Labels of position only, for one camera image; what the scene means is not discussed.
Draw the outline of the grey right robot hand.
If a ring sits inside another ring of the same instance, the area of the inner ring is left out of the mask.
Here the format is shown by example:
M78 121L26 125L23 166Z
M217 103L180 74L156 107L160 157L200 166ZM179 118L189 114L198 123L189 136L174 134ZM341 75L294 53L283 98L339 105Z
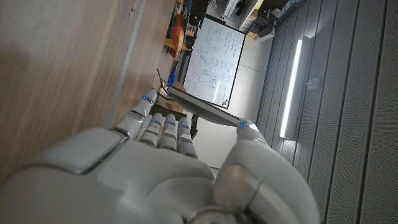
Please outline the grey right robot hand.
M1 185L2 223L319 223L301 174L257 126L176 88L189 112L236 128L214 174L186 118L150 111L148 91L113 128L91 128L42 151Z

